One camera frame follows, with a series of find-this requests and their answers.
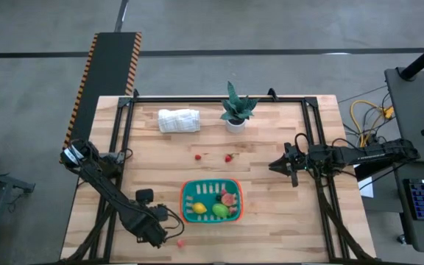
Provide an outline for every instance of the wooden table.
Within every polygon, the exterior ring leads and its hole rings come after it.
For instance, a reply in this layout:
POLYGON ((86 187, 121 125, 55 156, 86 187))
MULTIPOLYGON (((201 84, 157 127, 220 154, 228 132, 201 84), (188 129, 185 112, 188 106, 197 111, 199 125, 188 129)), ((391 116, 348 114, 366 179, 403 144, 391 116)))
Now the wooden table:
MULTIPOLYGON (((317 98, 327 144, 344 138, 336 97, 317 98)), ((108 150, 117 101, 117 96, 99 97, 90 140, 100 152, 108 150)), ((180 189, 185 181, 235 178, 244 192, 241 220, 217 225, 185 224, 184 234, 178 237, 185 241, 182 249, 177 247, 175 238, 160 249, 137 244, 135 236, 118 220, 111 262, 258 263, 328 259, 314 181, 308 173, 299 172, 299 186, 292 188, 289 178, 271 172, 267 166, 283 154, 284 142, 294 144, 294 136, 305 132, 300 104, 258 103, 253 111, 255 116, 238 135, 226 131, 225 122, 219 119, 222 112, 219 103, 136 103, 129 139, 133 156, 126 162, 122 191, 134 198, 136 190, 152 188, 155 204, 164 203, 179 213, 180 189), (162 134, 157 117, 163 108, 199 110, 200 132, 162 134), (225 163, 228 153, 235 154, 234 159, 225 163), (200 154, 202 160, 195 160, 195 154, 200 154)), ((307 148, 303 138, 299 145, 301 149, 307 148)), ((343 222, 365 251, 374 256, 356 179, 341 174, 335 181, 343 222)), ((70 256, 93 227, 98 201, 98 193, 88 184, 78 188, 62 258, 70 256)), ((165 225, 175 225, 174 220, 165 225)), ((334 229, 332 234, 339 253, 334 229)))

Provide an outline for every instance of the green basket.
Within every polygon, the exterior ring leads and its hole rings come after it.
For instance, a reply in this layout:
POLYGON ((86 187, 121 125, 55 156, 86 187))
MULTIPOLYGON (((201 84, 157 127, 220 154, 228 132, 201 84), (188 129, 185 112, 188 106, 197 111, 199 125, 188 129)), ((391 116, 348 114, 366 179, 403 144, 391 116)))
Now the green basket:
POLYGON ((184 220, 191 223, 220 223, 236 221, 243 214, 243 195, 240 183, 231 179, 191 180, 183 184, 181 191, 181 214, 184 220), (236 194, 237 211, 227 218, 220 218, 213 214, 212 206, 217 202, 217 195, 221 195, 222 189, 229 194, 236 194), (192 211, 192 205, 201 202, 207 211, 198 214, 192 211))

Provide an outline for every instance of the gray floor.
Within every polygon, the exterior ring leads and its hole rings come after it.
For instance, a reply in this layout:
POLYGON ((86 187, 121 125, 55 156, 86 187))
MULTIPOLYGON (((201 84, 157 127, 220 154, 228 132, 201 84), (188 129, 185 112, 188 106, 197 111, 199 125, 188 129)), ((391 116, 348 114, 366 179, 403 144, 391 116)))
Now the gray floor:
MULTIPOLYGON (((1 0, 0 52, 86 51, 94 33, 113 31, 119 6, 120 0, 1 0)), ((424 0, 131 0, 122 30, 142 31, 144 51, 424 47, 424 0)), ((353 126, 351 102, 381 102, 384 69, 417 56, 141 58, 135 86, 143 95, 217 94, 230 80, 240 93, 332 93, 342 101, 343 121, 353 126)), ((60 254, 76 178, 58 155, 84 63, 0 60, 0 172, 37 183, 34 194, 5 214, 0 264, 55 261, 60 254)), ((356 108, 358 120, 366 109, 356 108)), ((379 133, 397 138, 396 122, 379 133)), ((424 253, 395 241, 401 233, 396 215, 367 216, 379 258, 424 264, 424 253)))

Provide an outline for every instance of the yellow lemon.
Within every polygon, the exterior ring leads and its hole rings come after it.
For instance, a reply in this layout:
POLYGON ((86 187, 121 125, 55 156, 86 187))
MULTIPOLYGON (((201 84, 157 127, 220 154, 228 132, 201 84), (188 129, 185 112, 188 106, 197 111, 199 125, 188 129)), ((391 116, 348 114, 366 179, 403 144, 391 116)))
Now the yellow lemon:
POLYGON ((192 210, 197 214, 203 214, 207 211, 207 208, 201 202, 196 202, 192 205, 192 210))

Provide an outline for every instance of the white towel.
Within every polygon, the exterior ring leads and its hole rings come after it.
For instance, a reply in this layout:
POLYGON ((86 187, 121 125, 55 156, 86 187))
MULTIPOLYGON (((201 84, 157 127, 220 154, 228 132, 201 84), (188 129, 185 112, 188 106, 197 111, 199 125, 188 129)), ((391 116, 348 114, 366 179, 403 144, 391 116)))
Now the white towel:
POLYGON ((158 125, 162 133, 193 133, 200 130, 198 110, 160 110, 158 125))

